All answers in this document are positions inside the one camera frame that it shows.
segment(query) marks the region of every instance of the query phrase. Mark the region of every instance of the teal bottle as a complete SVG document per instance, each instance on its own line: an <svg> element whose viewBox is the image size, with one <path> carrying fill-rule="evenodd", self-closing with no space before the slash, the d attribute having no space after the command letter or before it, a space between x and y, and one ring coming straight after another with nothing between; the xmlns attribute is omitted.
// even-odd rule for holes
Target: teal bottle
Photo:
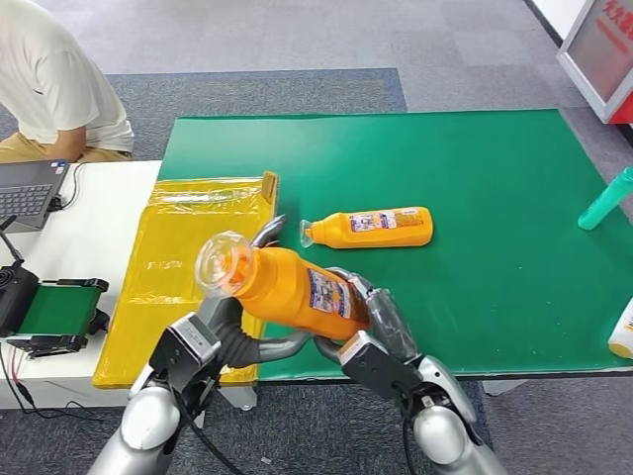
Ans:
<svg viewBox="0 0 633 475"><path fill-rule="evenodd" d="M578 219L578 226L591 231L633 190L633 168L627 166Z"/></svg>

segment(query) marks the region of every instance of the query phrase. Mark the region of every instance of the white t-shirt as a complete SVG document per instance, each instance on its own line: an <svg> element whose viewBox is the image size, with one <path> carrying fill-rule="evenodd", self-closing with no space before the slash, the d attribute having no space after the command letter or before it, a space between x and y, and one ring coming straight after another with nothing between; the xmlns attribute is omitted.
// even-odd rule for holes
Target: white t-shirt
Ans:
<svg viewBox="0 0 633 475"><path fill-rule="evenodd" d="M132 151L134 144L125 110L103 74L30 0L0 0L0 103L38 143L86 126L87 146Z"/></svg>

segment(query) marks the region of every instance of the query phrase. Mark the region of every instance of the laptop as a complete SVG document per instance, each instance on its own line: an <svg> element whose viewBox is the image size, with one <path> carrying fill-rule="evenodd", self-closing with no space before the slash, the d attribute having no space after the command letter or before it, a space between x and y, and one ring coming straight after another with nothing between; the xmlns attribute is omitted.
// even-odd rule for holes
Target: laptop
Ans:
<svg viewBox="0 0 633 475"><path fill-rule="evenodd" d="M66 160L0 163L0 222L17 216L5 233L44 228L48 204L59 192L68 168Z"/></svg>

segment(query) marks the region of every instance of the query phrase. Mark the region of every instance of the bottle label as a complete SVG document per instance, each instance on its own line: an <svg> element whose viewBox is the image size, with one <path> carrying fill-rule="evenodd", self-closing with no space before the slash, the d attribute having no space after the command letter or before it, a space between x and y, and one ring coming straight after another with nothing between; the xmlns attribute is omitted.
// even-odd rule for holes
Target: bottle label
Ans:
<svg viewBox="0 0 633 475"><path fill-rule="evenodd" d="M315 270L308 269L310 279L310 307L349 319L352 311L349 289Z"/></svg>
<svg viewBox="0 0 633 475"><path fill-rule="evenodd" d="M349 225L354 233L374 230L395 230L395 228L419 226L422 224L422 215L415 208L349 215Z"/></svg>

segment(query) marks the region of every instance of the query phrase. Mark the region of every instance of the white wall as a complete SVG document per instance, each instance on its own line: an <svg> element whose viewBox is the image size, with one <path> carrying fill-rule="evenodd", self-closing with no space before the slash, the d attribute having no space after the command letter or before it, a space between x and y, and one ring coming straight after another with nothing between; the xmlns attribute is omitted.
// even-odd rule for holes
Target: white wall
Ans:
<svg viewBox="0 0 633 475"><path fill-rule="evenodd" d="M533 0L556 33L564 40L585 0Z"/></svg>

